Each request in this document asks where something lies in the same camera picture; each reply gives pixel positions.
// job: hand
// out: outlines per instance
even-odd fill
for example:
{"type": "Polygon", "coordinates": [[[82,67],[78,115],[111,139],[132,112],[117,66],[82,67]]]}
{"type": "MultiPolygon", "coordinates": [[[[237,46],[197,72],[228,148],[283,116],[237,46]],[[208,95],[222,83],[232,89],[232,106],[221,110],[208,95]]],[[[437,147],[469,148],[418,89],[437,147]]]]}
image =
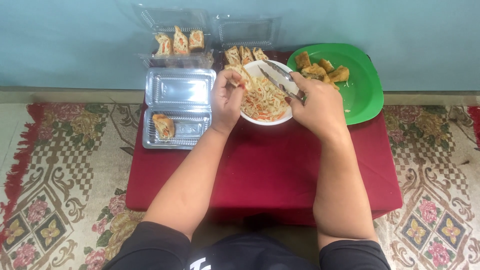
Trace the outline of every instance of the hand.
{"type": "Polygon", "coordinates": [[[240,105],[245,87],[234,88],[229,79],[241,80],[240,74],[233,70],[222,70],[216,77],[212,89],[212,125],[223,134],[230,134],[240,117],[240,105]]]}
{"type": "Polygon", "coordinates": [[[348,132],[341,94],[331,85],[319,80],[307,80],[298,72],[291,72],[293,80],[307,99],[305,105],[286,97],[292,107],[293,118],[310,129],[320,140],[334,139],[348,132]]]}

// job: black shirt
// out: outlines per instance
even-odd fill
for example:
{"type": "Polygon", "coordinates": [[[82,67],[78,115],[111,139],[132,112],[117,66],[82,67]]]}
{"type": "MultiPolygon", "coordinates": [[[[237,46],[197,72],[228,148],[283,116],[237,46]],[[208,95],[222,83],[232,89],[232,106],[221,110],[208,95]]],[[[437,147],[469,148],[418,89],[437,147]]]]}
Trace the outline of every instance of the black shirt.
{"type": "MultiPolygon", "coordinates": [[[[169,227],[143,221],[104,269],[318,270],[280,242],[260,234],[226,237],[189,256],[188,238],[169,227]]],[[[374,241],[340,240],[320,251],[322,270],[390,269],[374,241]]]]}

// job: person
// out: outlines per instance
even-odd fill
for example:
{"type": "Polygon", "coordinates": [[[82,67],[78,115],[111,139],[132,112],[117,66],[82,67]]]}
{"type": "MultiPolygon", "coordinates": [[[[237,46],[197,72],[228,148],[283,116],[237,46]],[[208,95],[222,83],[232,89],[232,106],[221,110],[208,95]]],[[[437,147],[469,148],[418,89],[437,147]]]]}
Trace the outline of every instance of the person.
{"type": "MultiPolygon", "coordinates": [[[[347,129],[342,97],[329,84],[291,73],[307,99],[286,98],[293,118],[322,144],[313,215],[322,270],[390,269],[373,229],[367,193],[347,129]]],[[[189,254],[193,232],[210,202],[220,157],[240,117],[244,89],[223,70],[212,89],[212,124],[167,180],[143,221],[104,269],[310,270],[318,269],[281,243],[259,234],[229,236],[189,254]]]]}

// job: white bowl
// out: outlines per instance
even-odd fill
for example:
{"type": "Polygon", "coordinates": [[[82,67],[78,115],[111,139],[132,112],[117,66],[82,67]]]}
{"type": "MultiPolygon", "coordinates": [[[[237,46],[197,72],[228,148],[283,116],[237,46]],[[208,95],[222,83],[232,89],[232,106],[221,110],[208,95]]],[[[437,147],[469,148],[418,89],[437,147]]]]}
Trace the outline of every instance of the white bowl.
{"type": "MultiPolygon", "coordinates": [[[[283,69],[286,72],[292,72],[293,71],[289,67],[287,67],[286,65],[284,65],[280,62],[273,61],[273,60],[269,60],[269,61],[277,64],[281,69],[283,69]]],[[[245,70],[247,70],[247,72],[250,74],[251,77],[263,76],[262,72],[258,68],[258,67],[261,67],[265,72],[267,72],[270,76],[272,76],[276,81],[278,81],[280,84],[283,84],[287,91],[290,91],[294,94],[297,94],[298,91],[299,91],[299,88],[297,87],[297,85],[294,82],[290,82],[287,79],[285,79],[282,75],[280,75],[277,71],[275,71],[273,68],[271,68],[269,65],[267,65],[262,60],[257,60],[257,61],[250,62],[250,63],[244,65],[243,67],[245,68],[245,70]]],[[[252,118],[248,117],[248,115],[246,115],[242,111],[240,111],[240,115],[243,118],[245,118],[247,121],[252,122],[254,124],[257,124],[257,125],[278,125],[278,124],[281,124],[283,122],[286,122],[288,119],[293,117],[292,108],[290,106],[288,106],[287,111],[285,112],[285,114],[281,118],[279,118],[275,121],[272,121],[272,122],[262,122],[262,121],[252,119],[252,118]]]]}

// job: baseboard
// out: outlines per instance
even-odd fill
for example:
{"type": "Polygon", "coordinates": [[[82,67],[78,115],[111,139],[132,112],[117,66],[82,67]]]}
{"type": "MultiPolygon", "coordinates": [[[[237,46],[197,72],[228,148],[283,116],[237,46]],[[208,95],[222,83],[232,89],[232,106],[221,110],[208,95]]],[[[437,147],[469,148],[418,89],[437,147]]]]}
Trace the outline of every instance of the baseboard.
{"type": "MultiPolygon", "coordinates": [[[[143,90],[0,86],[0,103],[142,103],[143,90]]],[[[385,105],[480,106],[480,91],[385,91],[385,105]]]]}

